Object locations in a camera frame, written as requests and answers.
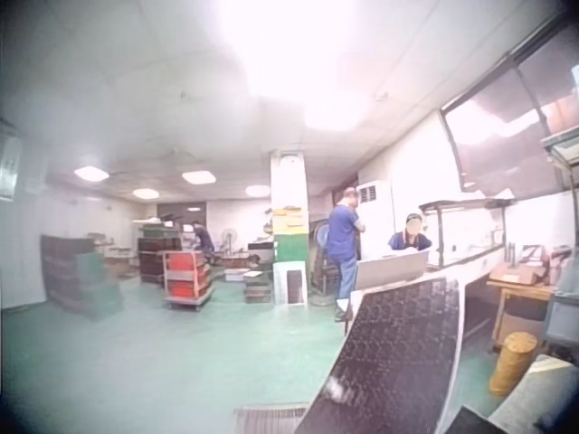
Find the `hair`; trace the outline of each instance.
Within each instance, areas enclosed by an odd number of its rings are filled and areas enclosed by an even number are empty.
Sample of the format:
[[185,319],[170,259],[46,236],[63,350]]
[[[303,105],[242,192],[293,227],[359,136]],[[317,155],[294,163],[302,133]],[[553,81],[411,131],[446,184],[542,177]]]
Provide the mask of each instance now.
[[358,196],[358,192],[356,191],[356,188],[347,187],[347,189],[344,190],[344,193],[342,194],[342,198],[352,197],[352,196]]
[[410,220],[414,220],[414,219],[418,219],[420,221],[422,221],[422,216],[420,214],[416,214],[416,213],[412,213],[412,214],[408,214],[408,217],[406,217],[406,222],[409,222]]

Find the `blue shirt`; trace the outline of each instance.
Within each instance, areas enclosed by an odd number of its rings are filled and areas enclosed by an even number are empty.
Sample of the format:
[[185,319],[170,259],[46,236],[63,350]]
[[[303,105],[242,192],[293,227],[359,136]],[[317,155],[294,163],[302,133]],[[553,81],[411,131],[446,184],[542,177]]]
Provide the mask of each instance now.
[[358,216],[348,206],[337,205],[327,220],[326,252],[330,258],[348,260],[356,256],[356,223]]
[[419,233],[414,240],[414,243],[404,242],[404,232],[395,233],[390,241],[388,241],[392,250],[404,250],[409,247],[414,247],[418,251],[428,249],[432,246],[432,241],[430,241],[422,233]]

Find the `man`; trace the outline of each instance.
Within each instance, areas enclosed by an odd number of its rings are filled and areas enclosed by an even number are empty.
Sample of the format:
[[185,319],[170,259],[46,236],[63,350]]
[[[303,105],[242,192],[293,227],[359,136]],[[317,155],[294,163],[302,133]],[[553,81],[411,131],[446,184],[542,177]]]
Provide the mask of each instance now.
[[350,293],[356,284],[356,231],[365,231],[364,224],[356,214],[358,194],[355,188],[347,188],[327,221],[326,252],[339,269],[336,321],[345,319]]
[[205,255],[212,254],[214,252],[214,244],[211,241],[207,229],[200,222],[193,222],[193,230],[199,239],[199,246],[197,249],[202,250]]

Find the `wooden table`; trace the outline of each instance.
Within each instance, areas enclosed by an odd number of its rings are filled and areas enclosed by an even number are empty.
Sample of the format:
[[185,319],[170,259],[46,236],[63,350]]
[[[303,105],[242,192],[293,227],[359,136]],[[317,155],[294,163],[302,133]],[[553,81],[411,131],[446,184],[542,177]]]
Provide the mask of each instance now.
[[492,331],[493,346],[500,346],[498,337],[500,335],[500,328],[503,323],[505,303],[507,299],[511,297],[524,297],[548,302],[553,295],[554,290],[553,287],[549,287],[543,283],[536,285],[520,285],[518,283],[510,283],[500,280],[487,280],[487,285],[496,287],[500,290],[500,301],[498,303],[497,319],[495,320],[495,327]]

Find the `worker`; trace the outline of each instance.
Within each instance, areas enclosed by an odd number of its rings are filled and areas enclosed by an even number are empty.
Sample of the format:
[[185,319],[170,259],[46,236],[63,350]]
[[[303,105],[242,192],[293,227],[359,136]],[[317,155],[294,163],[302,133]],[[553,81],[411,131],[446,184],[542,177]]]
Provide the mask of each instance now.
[[356,284],[356,232],[365,231],[364,224],[356,214],[357,206],[356,189],[347,188],[327,221],[326,253],[339,270],[335,318],[337,322],[346,320],[350,293]]
[[199,239],[198,250],[202,250],[205,255],[213,254],[214,244],[207,229],[200,222],[193,222],[193,230]]
[[422,216],[409,214],[406,217],[406,229],[395,233],[388,244],[392,250],[425,250],[432,246],[432,241],[422,233]]

